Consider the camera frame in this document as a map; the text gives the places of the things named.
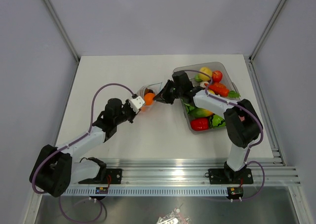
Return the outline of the orange toy tangerine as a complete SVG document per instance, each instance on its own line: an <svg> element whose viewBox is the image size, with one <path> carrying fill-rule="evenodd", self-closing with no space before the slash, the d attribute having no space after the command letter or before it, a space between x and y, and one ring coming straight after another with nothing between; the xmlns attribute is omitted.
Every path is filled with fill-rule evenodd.
<svg viewBox="0 0 316 224"><path fill-rule="evenodd" d="M145 105L146 106L151 106L154 102L154 97L155 94L154 93L147 93L144 95L143 99L145 101Z"/></svg>

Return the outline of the clear zip top bag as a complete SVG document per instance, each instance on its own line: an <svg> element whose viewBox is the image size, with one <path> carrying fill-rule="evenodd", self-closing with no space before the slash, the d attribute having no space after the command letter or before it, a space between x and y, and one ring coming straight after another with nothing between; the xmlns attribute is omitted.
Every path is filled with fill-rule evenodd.
<svg viewBox="0 0 316 224"><path fill-rule="evenodd" d="M161 91L162 82L147 84L137 91L137 95L141 96L145 101L145 105L141 108L141 112L148 112L155 104L154 97Z"/></svg>

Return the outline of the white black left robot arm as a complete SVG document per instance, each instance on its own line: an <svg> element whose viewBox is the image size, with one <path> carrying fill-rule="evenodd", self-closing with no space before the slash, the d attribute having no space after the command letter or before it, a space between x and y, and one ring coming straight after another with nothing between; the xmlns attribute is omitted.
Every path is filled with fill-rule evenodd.
<svg viewBox="0 0 316 224"><path fill-rule="evenodd" d="M88 131L58 147L44 146L29 178L33 191L59 197L72 183L109 181L105 162L97 158L81 161L80 158L108 141L117 132L118 125L126 121L133 123L144 104L142 97L137 95L125 102L111 98Z"/></svg>

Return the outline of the brown toy kiwi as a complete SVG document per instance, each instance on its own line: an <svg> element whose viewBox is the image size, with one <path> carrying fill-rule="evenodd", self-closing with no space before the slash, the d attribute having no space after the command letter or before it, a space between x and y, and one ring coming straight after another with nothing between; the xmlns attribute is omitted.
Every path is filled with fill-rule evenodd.
<svg viewBox="0 0 316 224"><path fill-rule="evenodd" d="M147 93L155 93L155 92L150 88L145 88L144 94L147 94Z"/></svg>

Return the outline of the orange toy carrot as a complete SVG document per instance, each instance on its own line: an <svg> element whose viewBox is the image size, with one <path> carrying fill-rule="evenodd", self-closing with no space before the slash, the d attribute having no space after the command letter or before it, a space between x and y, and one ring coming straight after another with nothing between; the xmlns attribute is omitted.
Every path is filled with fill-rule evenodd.
<svg viewBox="0 0 316 224"><path fill-rule="evenodd" d="M218 87L215 85L209 85L209 90L214 91L216 95L219 95L221 97L227 97L227 98L239 98L240 94L234 90L229 90L227 88Z"/></svg>

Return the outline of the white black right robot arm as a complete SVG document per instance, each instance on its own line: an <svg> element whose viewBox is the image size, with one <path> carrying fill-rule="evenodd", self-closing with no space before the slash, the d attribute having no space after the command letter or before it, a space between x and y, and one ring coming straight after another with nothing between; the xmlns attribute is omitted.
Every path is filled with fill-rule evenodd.
<svg viewBox="0 0 316 224"><path fill-rule="evenodd" d="M174 100L213 112L224 119L232 147L224 163L223 175L228 183L236 182L246 172L250 149L259 145L264 137L263 125L251 102L247 99L234 102L228 98L208 92L206 88L194 86L186 71L173 73L154 101L173 104Z"/></svg>

